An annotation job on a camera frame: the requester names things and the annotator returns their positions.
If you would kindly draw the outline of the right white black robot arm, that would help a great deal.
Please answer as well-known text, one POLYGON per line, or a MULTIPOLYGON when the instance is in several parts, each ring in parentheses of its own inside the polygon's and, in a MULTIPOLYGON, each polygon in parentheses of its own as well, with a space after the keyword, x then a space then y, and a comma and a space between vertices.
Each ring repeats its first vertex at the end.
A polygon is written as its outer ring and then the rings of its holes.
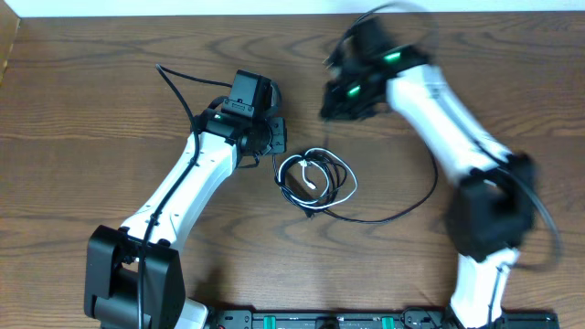
POLYGON ((534 207, 521 188, 534 184, 532 161, 483 128, 429 52, 393 42, 375 17, 357 19, 325 65, 333 77, 325 85, 323 119, 364 120, 386 103, 440 164, 452 185, 445 226, 458 252, 451 319, 460 328, 496 324, 507 278, 534 226, 534 207))

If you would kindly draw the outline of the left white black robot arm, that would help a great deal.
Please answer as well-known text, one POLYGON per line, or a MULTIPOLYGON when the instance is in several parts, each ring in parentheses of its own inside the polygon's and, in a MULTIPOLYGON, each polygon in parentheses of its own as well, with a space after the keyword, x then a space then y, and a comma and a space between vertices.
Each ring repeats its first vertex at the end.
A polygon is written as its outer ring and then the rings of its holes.
POLYGON ((118 228, 100 225, 87 247, 85 314, 102 328, 202 328, 206 305, 186 295, 181 254, 209 199, 239 168, 286 150, 278 84, 238 70, 229 94, 186 113, 186 146, 150 198, 118 228))

